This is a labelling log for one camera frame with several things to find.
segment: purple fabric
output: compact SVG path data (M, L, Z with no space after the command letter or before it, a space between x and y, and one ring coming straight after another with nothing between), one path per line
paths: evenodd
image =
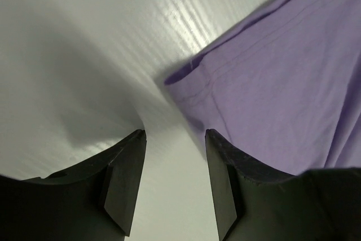
M276 0L165 85L201 141L291 174L361 166L361 0Z

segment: black object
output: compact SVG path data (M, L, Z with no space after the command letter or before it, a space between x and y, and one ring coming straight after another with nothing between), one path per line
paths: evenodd
M1 241L121 241L129 235L146 151L137 130L45 179L0 176Z
M361 169L276 170L215 130L206 152L221 241L361 240Z

